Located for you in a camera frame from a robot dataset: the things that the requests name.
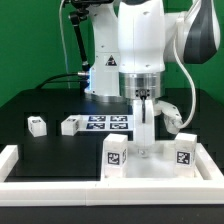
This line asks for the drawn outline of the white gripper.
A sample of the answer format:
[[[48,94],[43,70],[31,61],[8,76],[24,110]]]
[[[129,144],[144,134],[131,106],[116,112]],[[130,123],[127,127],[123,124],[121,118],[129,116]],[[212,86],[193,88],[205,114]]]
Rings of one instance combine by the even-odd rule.
[[[153,100],[134,100],[133,109],[133,141],[142,158],[149,156],[149,148],[155,144],[155,116],[164,115],[166,130],[177,134],[182,125],[182,117],[176,106]]]

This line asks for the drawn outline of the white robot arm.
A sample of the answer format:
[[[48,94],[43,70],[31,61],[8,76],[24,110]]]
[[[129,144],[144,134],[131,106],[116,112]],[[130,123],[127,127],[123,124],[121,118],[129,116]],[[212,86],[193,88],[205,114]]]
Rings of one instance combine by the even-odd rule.
[[[176,134],[188,125],[177,110],[169,112],[162,96],[167,62],[203,64],[220,45],[214,0],[193,0],[189,10],[166,13],[163,0],[96,1],[87,7],[93,26],[95,61],[87,96],[131,103],[133,140],[146,157],[155,144],[154,116],[162,113],[167,131]]]

